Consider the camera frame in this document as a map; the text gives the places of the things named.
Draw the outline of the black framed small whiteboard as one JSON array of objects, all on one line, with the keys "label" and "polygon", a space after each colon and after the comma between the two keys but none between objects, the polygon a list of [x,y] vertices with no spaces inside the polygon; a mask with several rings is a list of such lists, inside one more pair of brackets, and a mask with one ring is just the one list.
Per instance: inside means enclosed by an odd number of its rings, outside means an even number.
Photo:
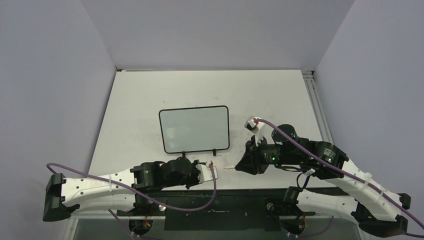
[{"label": "black framed small whiteboard", "polygon": [[216,155],[230,148],[230,115],[225,105],[162,109],[158,117],[167,154]]}]

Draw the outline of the aluminium right side rail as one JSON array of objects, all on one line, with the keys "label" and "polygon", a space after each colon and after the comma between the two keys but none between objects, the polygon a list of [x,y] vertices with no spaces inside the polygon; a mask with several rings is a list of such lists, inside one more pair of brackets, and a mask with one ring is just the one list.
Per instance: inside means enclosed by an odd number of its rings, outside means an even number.
[{"label": "aluminium right side rail", "polygon": [[316,88],[312,71],[303,71],[303,80],[312,105],[322,140],[308,140],[304,147],[306,166],[315,170],[313,174],[320,180],[334,181],[344,177],[340,170],[348,160],[346,153],[334,145],[334,140],[325,116],[321,100]]}]

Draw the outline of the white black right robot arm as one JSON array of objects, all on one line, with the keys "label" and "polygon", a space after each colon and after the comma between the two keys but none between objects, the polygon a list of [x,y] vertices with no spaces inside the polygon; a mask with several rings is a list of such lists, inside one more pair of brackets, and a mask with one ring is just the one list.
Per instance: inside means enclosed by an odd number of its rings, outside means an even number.
[{"label": "white black right robot arm", "polygon": [[259,175],[274,166],[307,179],[318,178],[343,191],[342,196],[327,195],[307,190],[305,185],[290,186],[283,198],[267,202],[270,216],[326,214],[350,221],[380,238],[407,233],[408,220],[402,211],[410,208],[408,194],[381,187],[332,143],[299,137],[292,125],[282,124],[272,131],[273,143],[269,144],[264,127],[265,123],[257,118],[245,124],[253,136],[245,144],[245,152],[235,166],[237,171]]}]

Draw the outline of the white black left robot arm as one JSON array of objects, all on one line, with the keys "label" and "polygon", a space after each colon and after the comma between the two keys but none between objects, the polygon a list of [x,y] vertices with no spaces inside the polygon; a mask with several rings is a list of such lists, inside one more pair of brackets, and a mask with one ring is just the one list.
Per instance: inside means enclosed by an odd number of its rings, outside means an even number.
[{"label": "white black left robot arm", "polygon": [[144,215],[149,201],[138,195],[159,192],[164,188],[192,186],[213,180],[204,162],[191,162],[181,156],[168,162],[145,162],[132,168],[95,178],[71,178],[63,173],[51,175],[46,186],[43,221],[68,219],[74,213],[118,210]]}]

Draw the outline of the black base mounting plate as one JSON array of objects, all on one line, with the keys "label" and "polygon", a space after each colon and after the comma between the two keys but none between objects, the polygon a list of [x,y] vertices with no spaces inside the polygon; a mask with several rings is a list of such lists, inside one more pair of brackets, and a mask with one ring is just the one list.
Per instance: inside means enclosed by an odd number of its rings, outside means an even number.
[{"label": "black base mounting plate", "polygon": [[165,231],[278,231],[278,216],[302,216],[298,209],[283,204],[286,191],[285,188],[218,190],[213,203],[200,211],[160,211],[158,204],[152,203],[130,212],[119,210],[117,215],[130,219],[164,217]]}]

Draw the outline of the red capped whiteboard marker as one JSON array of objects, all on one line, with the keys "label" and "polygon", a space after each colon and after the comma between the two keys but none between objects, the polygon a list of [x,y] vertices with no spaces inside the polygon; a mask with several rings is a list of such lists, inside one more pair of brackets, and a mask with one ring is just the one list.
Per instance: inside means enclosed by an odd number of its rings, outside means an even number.
[{"label": "red capped whiteboard marker", "polygon": [[235,165],[232,165],[232,166],[225,166],[225,167],[223,167],[223,170],[234,170],[236,168],[236,166]]}]

